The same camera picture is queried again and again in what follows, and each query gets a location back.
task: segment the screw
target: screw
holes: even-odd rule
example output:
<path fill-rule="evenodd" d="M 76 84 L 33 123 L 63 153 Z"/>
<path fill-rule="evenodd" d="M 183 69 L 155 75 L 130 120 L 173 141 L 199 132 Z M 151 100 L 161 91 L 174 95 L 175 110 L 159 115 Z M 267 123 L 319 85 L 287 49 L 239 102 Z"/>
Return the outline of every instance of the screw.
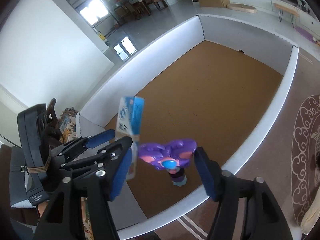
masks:
<path fill-rule="evenodd" d="M 63 179 L 62 179 L 62 182 L 63 183 L 69 183 L 71 181 L 71 178 L 70 177 L 64 177 Z"/>
<path fill-rule="evenodd" d="M 232 175 L 232 173 L 230 171 L 222 171 L 221 173 L 223 176 L 225 177 L 230 177 Z"/>
<path fill-rule="evenodd" d="M 97 177 L 103 177 L 106 174 L 106 172 L 104 170 L 100 170 L 96 172 L 96 176 Z"/>
<path fill-rule="evenodd" d="M 258 183 L 264 183 L 264 179 L 261 178 L 261 177 L 256 177 L 256 181 L 257 181 Z"/>

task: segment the patterned rug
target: patterned rug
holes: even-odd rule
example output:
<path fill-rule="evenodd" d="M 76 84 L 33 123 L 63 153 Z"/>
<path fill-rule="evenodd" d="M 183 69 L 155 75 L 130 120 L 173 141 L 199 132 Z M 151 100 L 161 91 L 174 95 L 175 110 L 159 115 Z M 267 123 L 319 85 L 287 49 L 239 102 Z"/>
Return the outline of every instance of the patterned rug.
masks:
<path fill-rule="evenodd" d="M 320 95 L 301 105 L 292 140 L 291 185 L 295 219 L 300 225 L 320 185 Z"/>

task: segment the pink spot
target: pink spot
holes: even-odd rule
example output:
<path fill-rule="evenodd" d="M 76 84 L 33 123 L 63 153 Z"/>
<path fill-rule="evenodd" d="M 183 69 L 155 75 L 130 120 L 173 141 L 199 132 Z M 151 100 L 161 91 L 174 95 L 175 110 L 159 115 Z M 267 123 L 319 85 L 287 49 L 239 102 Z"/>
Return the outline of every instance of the pink spot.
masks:
<path fill-rule="evenodd" d="M 183 152 L 179 154 L 179 157 L 182 159 L 190 159 L 192 157 L 193 152 Z"/>
<path fill-rule="evenodd" d="M 168 170 L 168 172 L 170 174 L 176 174 L 178 171 L 177 171 L 177 169 L 172 169 L 172 170 Z"/>
<path fill-rule="evenodd" d="M 142 160 L 144 160 L 146 163 L 151 163 L 155 160 L 155 158 L 151 157 L 151 156 L 141 156 L 140 157 Z"/>

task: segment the cushion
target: cushion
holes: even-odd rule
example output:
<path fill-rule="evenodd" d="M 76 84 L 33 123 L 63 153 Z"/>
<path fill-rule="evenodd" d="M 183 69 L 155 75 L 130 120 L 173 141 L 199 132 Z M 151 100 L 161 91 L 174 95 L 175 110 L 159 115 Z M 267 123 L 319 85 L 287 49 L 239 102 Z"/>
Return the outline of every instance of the cushion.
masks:
<path fill-rule="evenodd" d="M 58 127 L 62 132 L 62 138 L 60 141 L 66 143 L 73 139 L 76 139 L 76 111 L 74 108 L 67 108 L 61 114 L 61 117 L 58 122 Z"/>

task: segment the cork board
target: cork board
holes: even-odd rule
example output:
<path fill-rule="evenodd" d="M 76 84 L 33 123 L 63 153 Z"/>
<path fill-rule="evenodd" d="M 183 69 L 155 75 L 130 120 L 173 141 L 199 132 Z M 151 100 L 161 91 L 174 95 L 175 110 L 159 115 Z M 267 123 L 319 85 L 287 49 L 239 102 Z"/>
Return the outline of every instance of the cork board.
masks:
<path fill-rule="evenodd" d="M 203 41 L 137 94 L 145 99 L 140 142 L 192 138 L 223 165 L 258 124 L 281 80 L 267 65 Z M 115 125 L 113 118 L 106 129 Z M 201 185 L 193 162 L 186 176 L 186 185 L 174 186 L 166 171 L 139 159 L 136 177 L 128 185 L 150 218 Z"/>

